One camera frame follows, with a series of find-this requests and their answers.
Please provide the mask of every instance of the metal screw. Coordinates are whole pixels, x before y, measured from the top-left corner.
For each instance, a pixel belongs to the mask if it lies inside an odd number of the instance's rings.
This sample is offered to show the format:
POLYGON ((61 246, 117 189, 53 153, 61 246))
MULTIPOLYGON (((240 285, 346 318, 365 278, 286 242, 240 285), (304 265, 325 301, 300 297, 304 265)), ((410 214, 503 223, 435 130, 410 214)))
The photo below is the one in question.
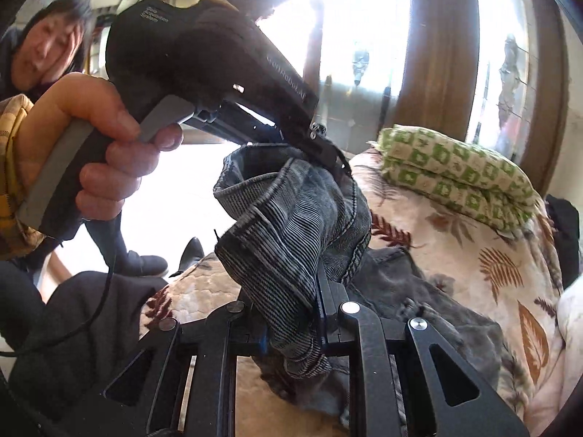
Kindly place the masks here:
POLYGON ((352 301, 345 302, 340 307, 345 314, 356 314, 360 310, 360 305, 352 301))
POLYGON ((162 319, 158 323, 158 328, 161 331, 168 332, 168 331, 172 330, 174 327, 176 327, 177 323, 178 322, 176 322, 176 319, 173 319, 172 317, 167 317, 165 319, 162 319))
POLYGON ((245 308, 245 302, 242 300, 234 300, 233 302, 229 302, 225 307, 232 314, 236 314, 245 308))
POLYGON ((411 319, 409 323, 415 330, 425 330, 427 328, 427 322, 419 317, 411 319))

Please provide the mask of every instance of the black linkage bar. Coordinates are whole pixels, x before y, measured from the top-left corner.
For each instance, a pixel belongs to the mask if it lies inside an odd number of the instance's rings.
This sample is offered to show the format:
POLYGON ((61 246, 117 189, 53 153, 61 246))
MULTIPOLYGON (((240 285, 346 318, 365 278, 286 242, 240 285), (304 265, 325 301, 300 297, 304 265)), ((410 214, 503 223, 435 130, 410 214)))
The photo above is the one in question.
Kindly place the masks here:
MULTIPOLYGON (((528 437, 526 427, 427 321, 379 318, 317 275, 317 324, 327 355, 351 363, 351 437, 528 437), (394 356, 398 376, 391 366, 394 356), (400 383, 406 422, 398 412, 400 383)), ((232 437, 237 356, 267 352, 266 323, 242 291, 206 319, 160 321, 108 383, 62 422, 68 437, 232 437), (178 432, 191 358, 184 433, 178 432)))

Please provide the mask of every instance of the quilted blanket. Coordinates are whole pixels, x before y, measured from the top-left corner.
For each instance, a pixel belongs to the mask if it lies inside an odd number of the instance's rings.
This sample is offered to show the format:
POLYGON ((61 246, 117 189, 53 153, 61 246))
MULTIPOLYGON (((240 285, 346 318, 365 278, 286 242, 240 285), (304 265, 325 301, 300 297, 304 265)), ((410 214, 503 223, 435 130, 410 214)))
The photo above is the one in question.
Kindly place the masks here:
MULTIPOLYGON (((563 338, 557 326, 562 293, 559 262, 544 205, 523 228, 501 236, 415 192, 390 185, 382 158, 369 150, 351 161, 373 217, 372 248, 403 245, 430 282, 463 306, 497 321, 508 359, 498 394, 521 417, 559 363, 563 338)), ((144 306, 141 335, 160 319, 182 323, 206 317, 235 300, 239 286, 209 255, 144 306)), ((237 370, 238 436, 336 436, 336 419, 305 412, 275 396, 249 358, 237 370)))

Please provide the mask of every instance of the plaid fabric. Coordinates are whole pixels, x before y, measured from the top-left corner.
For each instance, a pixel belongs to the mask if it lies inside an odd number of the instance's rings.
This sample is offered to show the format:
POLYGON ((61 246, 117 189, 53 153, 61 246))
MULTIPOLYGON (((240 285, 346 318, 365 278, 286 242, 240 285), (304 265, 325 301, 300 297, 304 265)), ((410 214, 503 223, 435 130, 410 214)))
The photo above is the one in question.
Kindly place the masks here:
POLYGON ((32 108, 24 95, 0 102, 0 260, 30 253, 43 235, 21 225, 15 213, 24 200, 24 189, 16 176, 14 136, 32 108))
POLYGON ((215 247, 228 274, 264 315, 288 374, 330 371, 313 327, 316 272, 347 284, 370 239, 366 199, 347 175, 287 145, 245 146, 227 156, 215 198, 237 220, 215 247))

